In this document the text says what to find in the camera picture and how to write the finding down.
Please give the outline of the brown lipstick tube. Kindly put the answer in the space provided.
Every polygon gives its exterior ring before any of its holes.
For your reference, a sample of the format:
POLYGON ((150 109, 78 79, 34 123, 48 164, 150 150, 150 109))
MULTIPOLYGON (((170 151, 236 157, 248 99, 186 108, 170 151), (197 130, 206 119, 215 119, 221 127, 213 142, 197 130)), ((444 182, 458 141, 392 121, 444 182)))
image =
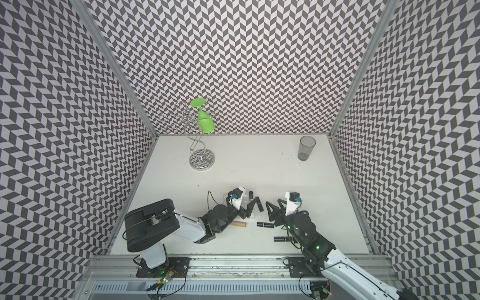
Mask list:
POLYGON ((242 222, 242 221, 232 221, 231 226, 237 226, 237 227, 245 228, 247 226, 247 223, 242 222))

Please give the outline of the clear acrylic lipstick organizer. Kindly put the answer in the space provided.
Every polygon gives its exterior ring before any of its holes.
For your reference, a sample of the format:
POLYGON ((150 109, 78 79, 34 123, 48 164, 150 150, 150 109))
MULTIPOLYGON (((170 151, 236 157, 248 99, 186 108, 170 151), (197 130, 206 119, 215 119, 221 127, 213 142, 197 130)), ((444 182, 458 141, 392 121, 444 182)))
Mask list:
POLYGON ((225 200, 227 207, 231 206, 231 211, 237 213, 237 216, 240 220, 249 220, 253 221, 256 218, 256 203, 253 200, 250 200, 248 196, 229 196, 225 194, 225 200))

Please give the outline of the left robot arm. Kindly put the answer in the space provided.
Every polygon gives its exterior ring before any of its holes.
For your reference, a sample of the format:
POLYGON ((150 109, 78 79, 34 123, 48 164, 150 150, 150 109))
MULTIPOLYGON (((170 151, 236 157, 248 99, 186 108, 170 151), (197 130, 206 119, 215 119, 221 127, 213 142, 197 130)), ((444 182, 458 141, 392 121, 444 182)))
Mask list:
POLYGON ((168 255, 163 240, 169 235, 186 238, 196 244, 205 244, 215 239, 235 219, 250 218, 260 198, 252 191, 237 187, 227 193, 226 204, 209 208, 201 217, 191 217, 175 208, 172 199, 163 199, 134 209, 124 219, 122 235, 130 253, 138 253, 150 270, 164 266, 168 255))

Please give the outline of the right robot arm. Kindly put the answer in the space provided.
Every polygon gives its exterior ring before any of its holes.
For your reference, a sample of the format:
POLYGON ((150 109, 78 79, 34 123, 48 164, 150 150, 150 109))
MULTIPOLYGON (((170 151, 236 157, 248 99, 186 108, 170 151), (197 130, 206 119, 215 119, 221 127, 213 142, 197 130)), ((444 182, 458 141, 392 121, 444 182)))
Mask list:
POLYGON ((300 245, 306 267, 312 275, 322 275, 339 285, 357 300, 417 300, 408 288, 402 290, 374 277, 358 266, 331 241, 317 232, 307 211, 294 211, 291 201, 280 201, 279 206, 266 202, 270 222, 286 228, 300 245))

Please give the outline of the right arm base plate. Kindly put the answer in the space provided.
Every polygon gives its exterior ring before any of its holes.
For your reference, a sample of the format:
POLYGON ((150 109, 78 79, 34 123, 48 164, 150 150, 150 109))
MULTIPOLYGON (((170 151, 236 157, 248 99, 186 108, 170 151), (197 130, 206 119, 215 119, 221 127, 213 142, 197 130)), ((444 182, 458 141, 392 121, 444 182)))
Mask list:
POLYGON ((306 261, 304 257, 289 256, 282 261, 289 271, 291 278, 312 277, 322 278, 321 271, 314 267, 312 262, 306 261))

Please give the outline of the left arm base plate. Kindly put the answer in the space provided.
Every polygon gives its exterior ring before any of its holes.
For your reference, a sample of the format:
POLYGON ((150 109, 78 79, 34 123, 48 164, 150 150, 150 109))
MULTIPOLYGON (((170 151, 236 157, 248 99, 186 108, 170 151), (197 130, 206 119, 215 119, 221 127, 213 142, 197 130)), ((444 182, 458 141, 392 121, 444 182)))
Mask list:
POLYGON ((137 266, 137 278, 164 278, 169 271, 173 272, 175 278, 185 278, 190 268, 190 257, 170 257, 166 262, 158 267, 150 269, 147 267, 144 259, 138 259, 136 256, 133 259, 137 266))

